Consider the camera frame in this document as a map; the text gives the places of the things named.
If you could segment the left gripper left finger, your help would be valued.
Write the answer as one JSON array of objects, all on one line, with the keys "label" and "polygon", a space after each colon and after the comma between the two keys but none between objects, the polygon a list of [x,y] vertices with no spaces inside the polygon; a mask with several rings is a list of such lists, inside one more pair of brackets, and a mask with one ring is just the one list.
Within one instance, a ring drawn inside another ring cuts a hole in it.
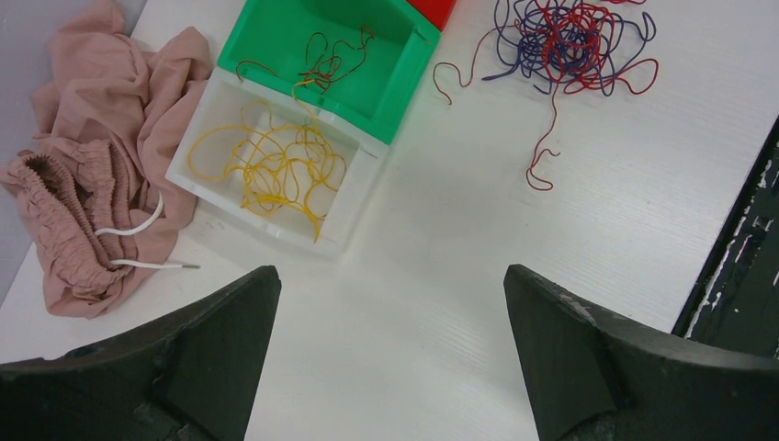
[{"label": "left gripper left finger", "polygon": [[64,356],[1,367],[4,440],[241,440],[281,281],[261,266]]}]

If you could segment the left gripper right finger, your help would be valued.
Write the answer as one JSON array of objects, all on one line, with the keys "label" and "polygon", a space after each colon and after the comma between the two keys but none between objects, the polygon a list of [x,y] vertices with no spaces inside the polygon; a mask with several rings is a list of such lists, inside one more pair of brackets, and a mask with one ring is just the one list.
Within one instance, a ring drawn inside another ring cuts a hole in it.
[{"label": "left gripper right finger", "polygon": [[503,288],[542,440],[775,440],[776,360],[666,334],[522,265]]}]

